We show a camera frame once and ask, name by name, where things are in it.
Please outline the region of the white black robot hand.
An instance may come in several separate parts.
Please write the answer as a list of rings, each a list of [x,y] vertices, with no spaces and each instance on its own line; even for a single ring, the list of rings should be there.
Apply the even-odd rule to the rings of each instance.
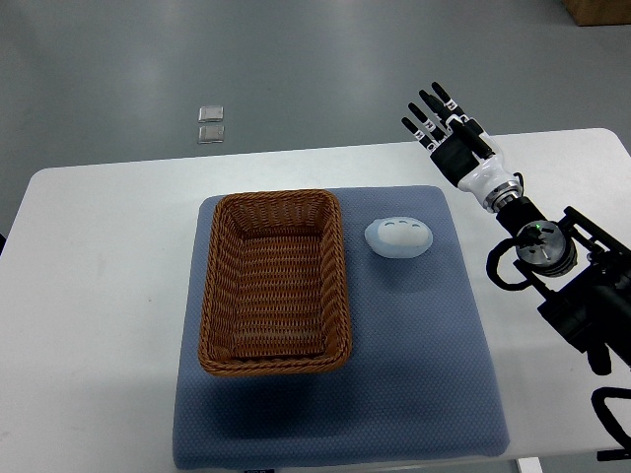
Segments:
[[[408,117],[401,123],[427,151],[430,159],[447,181],[463,192],[471,193],[481,206],[505,206],[517,199],[517,178],[506,171],[504,154],[497,143],[473,118],[462,123],[461,108],[438,83],[431,84],[434,95],[419,91],[421,100],[448,129],[439,128],[414,102],[408,109],[423,124],[430,136]]]

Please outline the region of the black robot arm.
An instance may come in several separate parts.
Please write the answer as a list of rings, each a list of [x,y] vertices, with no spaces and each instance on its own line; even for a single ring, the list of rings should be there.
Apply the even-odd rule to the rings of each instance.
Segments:
[[[486,258],[514,322],[504,375],[520,446],[630,456],[630,159],[605,130],[490,136],[439,84],[403,125],[506,231]]]

